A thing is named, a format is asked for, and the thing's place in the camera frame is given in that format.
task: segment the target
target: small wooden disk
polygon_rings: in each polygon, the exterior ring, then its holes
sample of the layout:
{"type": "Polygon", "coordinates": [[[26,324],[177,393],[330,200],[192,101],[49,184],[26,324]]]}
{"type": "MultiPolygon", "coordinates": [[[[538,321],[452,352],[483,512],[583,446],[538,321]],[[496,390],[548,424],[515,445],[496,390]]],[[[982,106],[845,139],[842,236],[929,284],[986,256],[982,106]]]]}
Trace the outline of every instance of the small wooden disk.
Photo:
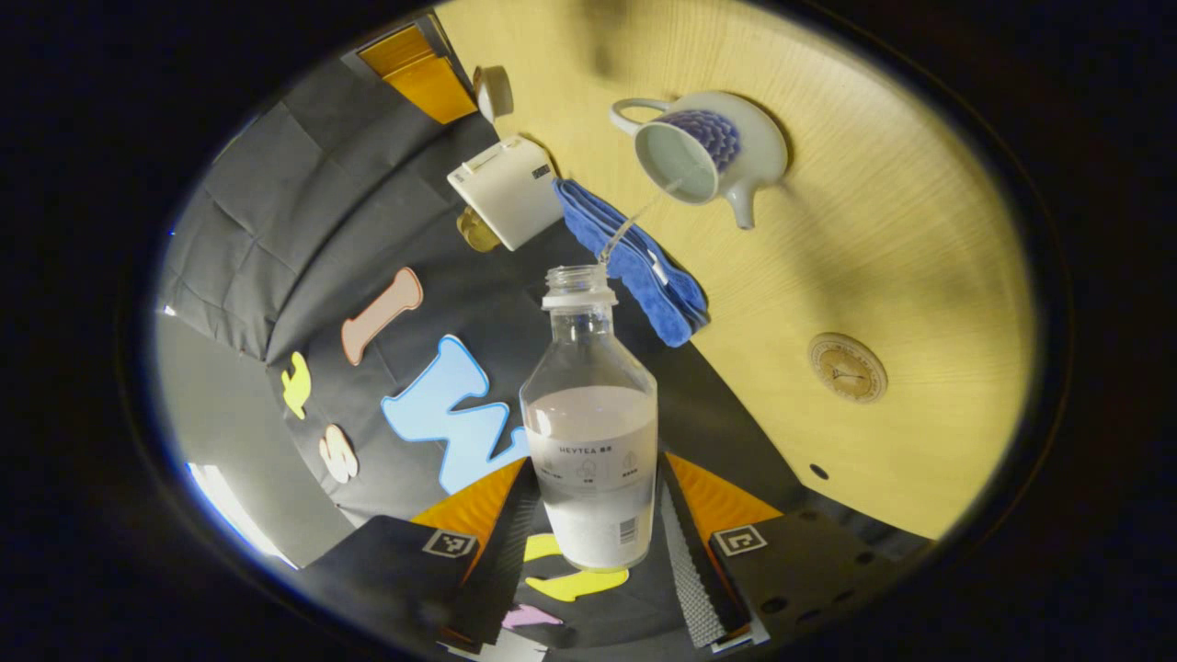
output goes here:
{"type": "Polygon", "coordinates": [[[886,392],[883,363],[850,336],[818,335],[810,343],[810,363],[823,384],[849,400],[865,404],[886,392]]]}

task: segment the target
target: black background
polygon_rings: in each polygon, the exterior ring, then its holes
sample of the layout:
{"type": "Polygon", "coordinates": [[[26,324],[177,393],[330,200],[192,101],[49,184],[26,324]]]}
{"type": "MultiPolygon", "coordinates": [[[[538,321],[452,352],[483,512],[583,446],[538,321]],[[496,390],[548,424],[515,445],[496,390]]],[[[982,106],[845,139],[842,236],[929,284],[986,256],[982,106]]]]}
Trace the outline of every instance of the black background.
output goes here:
{"type": "MultiPolygon", "coordinates": [[[[1177,113],[1163,45],[1173,41],[1173,9],[822,5],[953,88],[1022,159],[1070,264],[1077,353],[1055,451],[1003,525],[935,578],[792,654],[1171,654],[1177,512],[1162,491],[1172,474],[1173,421],[1163,410],[1171,297],[1161,271],[1171,251],[1155,205],[1172,186],[1177,113]]],[[[210,529],[178,517],[191,504],[169,501],[174,479],[145,469],[161,458],[138,443],[146,429],[127,423],[142,398],[126,330],[166,219],[247,108],[405,9],[59,4],[6,21],[16,37],[6,69],[18,74],[6,79],[16,114],[6,123],[5,188],[16,204],[5,366],[18,422],[5,444],[7,657],[373,654],[251,588],[274,590],[210,529]]]]}

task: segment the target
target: bottle neck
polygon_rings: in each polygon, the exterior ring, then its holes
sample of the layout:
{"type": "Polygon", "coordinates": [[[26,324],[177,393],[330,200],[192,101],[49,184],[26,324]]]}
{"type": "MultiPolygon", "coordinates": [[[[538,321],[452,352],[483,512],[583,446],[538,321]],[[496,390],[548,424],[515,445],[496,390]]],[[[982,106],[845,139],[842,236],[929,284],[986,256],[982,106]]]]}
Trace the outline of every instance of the bottle neck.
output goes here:
{"type": "Polygon", "coordinates": [[[552,340],[584,343],[613,335],[613,307],[610,305],[552,310],[552,340]]]}

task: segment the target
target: wooden surface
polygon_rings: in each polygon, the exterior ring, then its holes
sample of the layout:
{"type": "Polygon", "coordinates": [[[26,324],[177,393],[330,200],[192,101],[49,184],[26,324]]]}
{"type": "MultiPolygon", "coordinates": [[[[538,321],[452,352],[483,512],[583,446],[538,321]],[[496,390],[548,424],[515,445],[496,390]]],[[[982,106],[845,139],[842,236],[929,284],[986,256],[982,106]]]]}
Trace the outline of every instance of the wooden surface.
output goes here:
{"type": "Polygon", "coordinates": [[[807,486],[932,538],[959,518],[1011,441],[1037,350],[1010,212],[951,127],[827,38],[736,2],[457,0],[437,14],[467,74],[506,68],[499,134],[534,138],[625,213],[656,188],[613,101],[723,90],[774,115],[791,163],[757,196],[756,230],[724,200],[666,198],[640,223],[710,298],[693,342],[807,486]],[[871,347],[882,399],[820,383],[806,349],[822,332],[871,347]]]}

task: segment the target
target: gold object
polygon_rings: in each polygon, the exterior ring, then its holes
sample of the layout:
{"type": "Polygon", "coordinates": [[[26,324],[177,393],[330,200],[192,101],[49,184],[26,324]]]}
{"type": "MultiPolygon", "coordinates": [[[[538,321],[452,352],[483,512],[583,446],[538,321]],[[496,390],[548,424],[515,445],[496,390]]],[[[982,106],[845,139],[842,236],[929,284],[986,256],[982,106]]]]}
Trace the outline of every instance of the gold object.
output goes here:
{"type": "Polygon", "coordinates": [[[471,249],[480,253],[488,253],[494,246],[503,243],[499,240],[499,236],[491,230],[491,226],[486,225],[483,217],[478,216],[478,212],[471,207],[466,207],[458,217],[458,232],[461,233],[461,238],[470,244],[471,249]]]}

